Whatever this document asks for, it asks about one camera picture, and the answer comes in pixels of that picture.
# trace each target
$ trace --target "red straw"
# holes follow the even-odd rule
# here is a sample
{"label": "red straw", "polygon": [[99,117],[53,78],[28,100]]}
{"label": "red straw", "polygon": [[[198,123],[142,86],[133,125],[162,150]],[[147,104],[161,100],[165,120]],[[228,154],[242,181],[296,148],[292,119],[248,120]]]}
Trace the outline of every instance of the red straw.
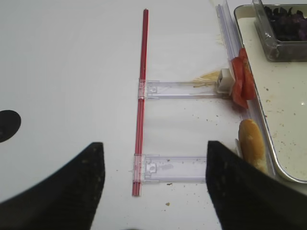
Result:
{"label": "red straw", "polygon": [[[148,9],[143,12],[143,31],[142,31],[142,51],[141,51],[141,70],[140,82],[146,79],[146,57],[147,57],[147,35],[148,35]],[[145,101],[139,98],[138,115],[136,125],[136,140],[134,153],[134,178],[132,185],[132,195],[140,196],[141,191],[141,155],[143,147],[143,122],[144,122]]]}

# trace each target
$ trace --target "metal tray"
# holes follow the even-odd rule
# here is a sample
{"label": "metal tray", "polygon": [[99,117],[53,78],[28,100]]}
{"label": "metal tray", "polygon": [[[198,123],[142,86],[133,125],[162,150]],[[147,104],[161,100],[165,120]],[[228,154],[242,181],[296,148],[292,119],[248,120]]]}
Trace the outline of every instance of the metal tray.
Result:
{"label": "metal tray", "polygon": [[307,156],[304,156],[307,144],[305,147],[306,133],[302,126],[307,115],[307,94],[304,93],[305,80],[301,74],[307,71],[307,65],[302,62],[269,62],[254,25],[256,15],[252,6],[239,6],[234,14],[239,40],[247,50],[254,74],[257,106],[263,111],[260,122],[274,167],[286,180],[307,184],[304,166],[307,162]]}

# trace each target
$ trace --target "bread bun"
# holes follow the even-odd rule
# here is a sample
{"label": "bread bun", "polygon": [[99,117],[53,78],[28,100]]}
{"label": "bread bun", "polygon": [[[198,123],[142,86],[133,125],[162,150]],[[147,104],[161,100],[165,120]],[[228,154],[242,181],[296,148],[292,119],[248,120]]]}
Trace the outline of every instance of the bread bun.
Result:
{"label": "bread bun", "polygon": [[243,159],[267,174],[267,161],[261,131],[252,119],[243,120],[239,127],[239,143]]}

